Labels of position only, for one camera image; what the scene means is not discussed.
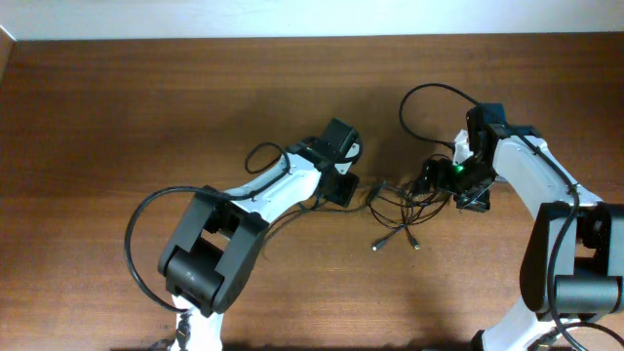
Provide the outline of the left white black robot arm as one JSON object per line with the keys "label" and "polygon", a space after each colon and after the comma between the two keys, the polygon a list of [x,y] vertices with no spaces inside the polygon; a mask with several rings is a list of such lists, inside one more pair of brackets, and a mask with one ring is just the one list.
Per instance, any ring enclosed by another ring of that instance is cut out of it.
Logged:
{"label": "left white black robot arm", "polygon": [[310,198],[347,207],[359,179],[358,132],[333,119],[321,136],[289,146],[268,170],[217,198],[196,193],[165,246],[158,270],[178,308],[173,350],[217,350],[224,312],[248,282],[270,225]]}

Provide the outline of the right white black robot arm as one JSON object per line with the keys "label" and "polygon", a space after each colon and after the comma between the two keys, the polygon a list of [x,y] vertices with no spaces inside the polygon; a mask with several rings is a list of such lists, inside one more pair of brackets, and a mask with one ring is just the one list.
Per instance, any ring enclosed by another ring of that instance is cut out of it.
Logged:
{"label": "right white black robot arm", "polygon": [[623,207],[578,184],[532,126],[512,126],[499,103],[478,104],[455,138],[450,159],[427,161],[414,191],[446,193],[456,205],[489,209],[502,178],[534,224],[520,268],[521,296],[473,350],[536,350],[573,328],[594,328],[623,310]]}

